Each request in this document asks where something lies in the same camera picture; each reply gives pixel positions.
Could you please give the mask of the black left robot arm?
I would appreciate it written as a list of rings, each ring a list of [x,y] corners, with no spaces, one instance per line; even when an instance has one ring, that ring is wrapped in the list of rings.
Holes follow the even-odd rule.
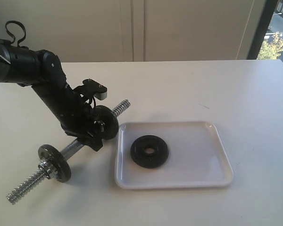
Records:
[[[0,83],[30,86],[59,121],[68,136],[76,137],[94,151],[103,142],[93,124],[95,99],[107,97],[107,88],[92,79],[72,89],[60,59],[48,50],[32,51],[0,40]]]

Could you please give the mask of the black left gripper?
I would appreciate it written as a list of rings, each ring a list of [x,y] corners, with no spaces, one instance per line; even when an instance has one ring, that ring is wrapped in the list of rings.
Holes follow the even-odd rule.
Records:
[[[107,107],[95,107],[92,111],[91,105],[80,94],[62,98],[54,107],[54,115],[68,136],[87,138],[86,145],[94,151],[103,147],[102,138],[92,133],[90,124],[92,121],[95,132],[104,132],[108,121]]]

